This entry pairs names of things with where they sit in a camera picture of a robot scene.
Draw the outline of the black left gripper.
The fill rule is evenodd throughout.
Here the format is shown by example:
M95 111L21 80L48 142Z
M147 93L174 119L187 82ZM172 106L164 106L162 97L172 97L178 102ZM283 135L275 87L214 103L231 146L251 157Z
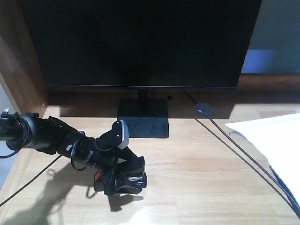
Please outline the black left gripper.
M84 166L79 171L89 166L105 171L103 175L104 194L113 196L121 193L124 185L124 176L117 173L143 173L145 172L144 157L135 155L129 147L120 150L101 138L83 138L79 141L79 162Z

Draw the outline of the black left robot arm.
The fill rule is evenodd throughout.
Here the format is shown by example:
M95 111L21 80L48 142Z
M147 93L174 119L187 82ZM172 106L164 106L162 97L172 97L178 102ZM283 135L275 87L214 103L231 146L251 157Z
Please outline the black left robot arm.
M38 113L0 115L0 139L14 153L23 148L35 149L49 155L56 153L70 159L71 166L78 162L95 168L94 190L107 196L138 194L147 187L144 157L134 154L129 144L129 132L123 120L98 138L87 137L83 131L50 116L40 118Z

